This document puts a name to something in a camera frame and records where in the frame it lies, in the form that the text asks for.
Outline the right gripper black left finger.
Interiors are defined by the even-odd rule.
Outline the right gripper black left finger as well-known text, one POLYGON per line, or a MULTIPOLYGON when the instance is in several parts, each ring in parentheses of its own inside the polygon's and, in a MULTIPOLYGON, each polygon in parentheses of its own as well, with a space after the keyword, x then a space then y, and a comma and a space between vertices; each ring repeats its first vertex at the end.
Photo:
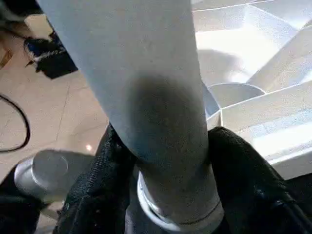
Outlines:
POLYGON ((106 128, 90 167, 66 196, 55 234, 122 234, 130 203, 136 157, 112 124, 106 128))

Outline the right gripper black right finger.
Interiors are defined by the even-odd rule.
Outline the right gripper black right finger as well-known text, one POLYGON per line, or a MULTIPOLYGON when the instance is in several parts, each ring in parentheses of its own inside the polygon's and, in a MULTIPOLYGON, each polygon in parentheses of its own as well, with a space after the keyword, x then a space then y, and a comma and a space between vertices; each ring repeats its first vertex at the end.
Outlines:
POLYGON ((312 176, 284 179, 243 138, 208 132, 209 162, 224 209, 220 234, 309 234, 312 176))

